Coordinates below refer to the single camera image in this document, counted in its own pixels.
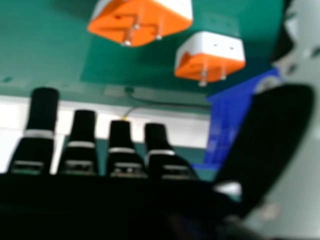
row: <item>green table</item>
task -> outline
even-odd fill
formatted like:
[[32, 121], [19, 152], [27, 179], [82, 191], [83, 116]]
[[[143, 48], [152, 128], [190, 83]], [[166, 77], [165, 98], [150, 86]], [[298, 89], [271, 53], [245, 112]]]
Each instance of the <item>green table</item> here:
[[[87, 32], [95, 4], [0, 0], [0, 95], [29, 96], [32, 89], [47, 86], [59, 89], [63, 100], [131, 106], [137, 103], [124, 89], [133, 87], [137, 97], [203, 104], [205, 96], [270, 68], [283, 6], [280, 0], [193, 0], [190, 29], [125, 48]], [[174, 77], [177, 48], [202, 30], [243, 39], [247, 67], [206, 88]]]

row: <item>black cable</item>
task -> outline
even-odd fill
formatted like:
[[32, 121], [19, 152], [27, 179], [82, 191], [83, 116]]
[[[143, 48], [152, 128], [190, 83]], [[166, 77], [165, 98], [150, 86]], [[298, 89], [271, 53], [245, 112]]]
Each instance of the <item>black cable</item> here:
[[208, 105], [199, 105], [199, 104], [186, 104], [186, 103], [173, 103], [173, 102], [158, 102], [158, 101], [152, 101], [152, 100], [145, 100], [141, 98], [136, 98], [132, 96], [130, 92], [126, 92], [126, 95], [137, 102], [146, 103], [144, 105], [140, 106], [134, 106], [130, 108], [125, 114], [122, 116], [122, 119], [126, 119], [133, 111], [141, 108], [148, 108], [151, 106], [157, 106], [157, 107], [175, 107], [175, 108], [192, 108], [192, 109], [200, 109], [205, 111], [210, 111], [211, 107]]

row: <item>blue container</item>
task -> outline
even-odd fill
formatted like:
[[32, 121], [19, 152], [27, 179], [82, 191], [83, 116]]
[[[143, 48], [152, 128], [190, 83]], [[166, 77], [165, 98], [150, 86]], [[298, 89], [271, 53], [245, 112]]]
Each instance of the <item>blue container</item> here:
[[212, 111], [202, 169], [218, 170], [221, 167], [251, 106], [257, 84], [268, 76], [278, 78], [279, 73], [273, 69], [208, 97], [208, 101], [212, 103]]

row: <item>wire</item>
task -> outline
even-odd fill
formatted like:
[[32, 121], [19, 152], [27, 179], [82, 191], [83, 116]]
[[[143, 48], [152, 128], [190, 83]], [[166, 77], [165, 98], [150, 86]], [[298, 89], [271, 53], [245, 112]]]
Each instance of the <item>wire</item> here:
[[142, 102], [145, 103], [144, 105], [140, 106], [134, 106], [130, 108], [128, 111], [125, 112], [125, 114], [122, 116], [123, 120], [126, 120], [128, 116], [135, 110], [137, 109], [142, 109], [142, 108], [148, 108], [152, 106], [157, 106], [157, 107], [178, 107], [178, 108], [191, 108], [191, 109], [200, 109], [200, 110], [205, 110], [205, 111], [210, 111], [211, 107], [208, 105], [199, 105], [199, 104], [186, 104], [186, 103], [174, 103], [174, 102], [159, 102], [159, 101], [152, 101], [152, 100], [145, 100], [141, 98], [137, 98], [132, 96], [130, 92], [126, 92], [126, 95], [137, 102]]

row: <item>blue plastic bin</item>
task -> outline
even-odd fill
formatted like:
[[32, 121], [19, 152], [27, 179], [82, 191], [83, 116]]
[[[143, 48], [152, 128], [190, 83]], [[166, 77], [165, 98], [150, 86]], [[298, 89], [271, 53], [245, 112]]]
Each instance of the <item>blue plastic bin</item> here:
[[257, 84], [268, 76], [279, 77], [276, 69], [249, 79], [225, 91], [208, 97], [212, 103], [210, 131], [202, 169], [219, 169], [237, 136], [251, 106]]

